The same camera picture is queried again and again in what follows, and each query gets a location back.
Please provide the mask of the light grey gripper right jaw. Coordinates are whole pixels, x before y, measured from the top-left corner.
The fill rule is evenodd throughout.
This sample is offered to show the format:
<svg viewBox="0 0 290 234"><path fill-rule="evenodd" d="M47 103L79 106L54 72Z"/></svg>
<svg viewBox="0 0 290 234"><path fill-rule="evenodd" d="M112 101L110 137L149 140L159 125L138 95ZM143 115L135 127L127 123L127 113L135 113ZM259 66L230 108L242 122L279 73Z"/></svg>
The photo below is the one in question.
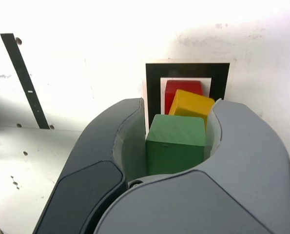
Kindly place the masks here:
<svg viewBox="0 0 290 234"><path fill-rule="evenodd" d="M220 141L198 166L142 183L104 213L97 234L290 234L290 157L244 104L218 101Z"/></svg>

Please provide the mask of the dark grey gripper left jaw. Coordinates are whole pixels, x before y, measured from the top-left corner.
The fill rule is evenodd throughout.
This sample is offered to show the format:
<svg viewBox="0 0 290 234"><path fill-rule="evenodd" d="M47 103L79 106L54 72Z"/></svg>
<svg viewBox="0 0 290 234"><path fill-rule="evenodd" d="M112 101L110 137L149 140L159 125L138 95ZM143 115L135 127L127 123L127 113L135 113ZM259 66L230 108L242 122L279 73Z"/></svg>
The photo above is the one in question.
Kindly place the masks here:
<svg viewBox="0 0 290 234"><path fill-rule="evenodd" d="M144 100L122 100L75 143L36 224L36 234L92 234L107 208L148 174Z"/></svg>

